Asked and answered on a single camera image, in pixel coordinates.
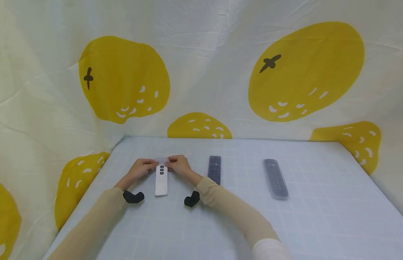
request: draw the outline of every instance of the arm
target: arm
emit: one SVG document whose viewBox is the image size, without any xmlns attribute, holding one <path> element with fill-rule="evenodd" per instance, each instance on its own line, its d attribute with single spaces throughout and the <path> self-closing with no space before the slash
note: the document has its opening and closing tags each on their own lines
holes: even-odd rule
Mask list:
<svg viewBox="0 0 403 260">
<path fill-rule="evenodd" d="M 51 253 L 48 260 L 86 259 L 98 238 L 100 230 L 126 204 L 122 194 L 123 190 L 120 188 L 104 191 L 90 211 Z"/>
<path fill-rule="evenodd" d="M 171 156 L 169 160 L 167 167 L 193 184 L 204 204 L 221 211 L 235 223 L 253 249 L 255 259 L 269 259 L 271 256 L 275 260 L 291 259 L 271 224 L 261 213 L 210 178 L 191 170 L 184 156 Z"/>
<path fill-rule="evenodd" d="M 154 160 L 138 159 L 112 189 L 102 193 L 90 211 L 51 253 L 48 260 L 86 259 L 100 231 L 120 213 L 126 204 L 123 192 L 157 165 L 158 163 Z"/>
</svg>

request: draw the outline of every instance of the fabric backdrop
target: fabric backdrop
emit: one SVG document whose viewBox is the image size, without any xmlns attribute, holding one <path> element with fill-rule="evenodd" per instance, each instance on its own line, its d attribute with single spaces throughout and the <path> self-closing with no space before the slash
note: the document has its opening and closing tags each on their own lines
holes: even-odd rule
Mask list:
<svg viewBox="0 0 403 260">
<path fill-rule="evenodd" d="M 0 0 L 0 260 L 125 135 L 338 140 L 403 214 L 403 0 Z"/>
</svg>

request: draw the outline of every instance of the white remote control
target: white remote control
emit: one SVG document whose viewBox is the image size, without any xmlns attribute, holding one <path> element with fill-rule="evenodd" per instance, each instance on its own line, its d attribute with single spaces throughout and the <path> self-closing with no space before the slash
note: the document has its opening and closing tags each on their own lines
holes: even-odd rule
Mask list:
<svg viewBox="0 0 403 260">
<path fill-rule="evenodd" d="M 155 170 L 155 195 L 166 196 L 168 193 L 168 169 L 164 164 L 158 164 Z"/>
</svg>

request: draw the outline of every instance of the right hand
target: right hand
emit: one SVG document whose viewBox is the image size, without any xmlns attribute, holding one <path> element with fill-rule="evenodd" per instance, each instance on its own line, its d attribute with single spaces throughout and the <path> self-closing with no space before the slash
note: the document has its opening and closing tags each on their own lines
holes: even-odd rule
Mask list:
<svg viewBox="0 0 403 260">
<path fill-rule="evenodd" d="M 178 175 L 184 176 L 186 173 L 192 172 L 190 164 L 184 155 L 174 155 L 167 159 L 169 159 L 169 162 L 166 162 L 165 165 Z"/>
</svg>

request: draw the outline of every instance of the left hand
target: left hand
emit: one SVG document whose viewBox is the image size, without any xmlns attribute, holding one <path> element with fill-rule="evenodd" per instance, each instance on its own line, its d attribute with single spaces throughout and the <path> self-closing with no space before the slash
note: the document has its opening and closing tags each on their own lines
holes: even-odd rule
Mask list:
<svg viewBox="0 0 403 260">
<path fill-rule="evenodd" d="M 158 162 L 153 159 L 138 159 L 134 162 L 128 173 L 115 185 L 115 187 L 127 190 L 135 181 L 157 167 Z"/>
</svg>

